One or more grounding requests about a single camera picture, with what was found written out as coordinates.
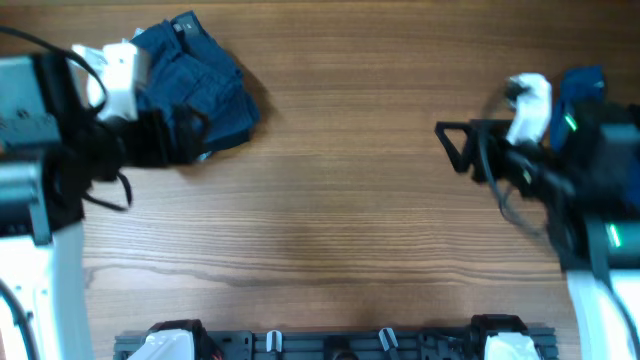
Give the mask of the dark blue denim shorts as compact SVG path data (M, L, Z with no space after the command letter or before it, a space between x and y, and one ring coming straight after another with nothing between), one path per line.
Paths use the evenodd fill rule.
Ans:
M136 32L150 58L138 108L159 110L176 163L192 163L250 141L261 120L244 74L193 11Z

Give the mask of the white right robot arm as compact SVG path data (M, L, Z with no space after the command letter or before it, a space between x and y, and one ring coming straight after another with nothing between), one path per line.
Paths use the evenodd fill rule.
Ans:
M570 287L583 355L639 356L639 123L633 109L582 100L545 144L552 110L518 104L510 120L439 121L453 169L487 184L502 216L549 240Z

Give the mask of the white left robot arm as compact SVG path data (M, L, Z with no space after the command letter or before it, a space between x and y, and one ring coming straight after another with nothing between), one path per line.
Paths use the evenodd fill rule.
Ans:
M209 122L177 106L171 129L137 106L148 57L118 46L1 62L1 323L13 359L90 359L84 294L84 204L123 168L194 161Z

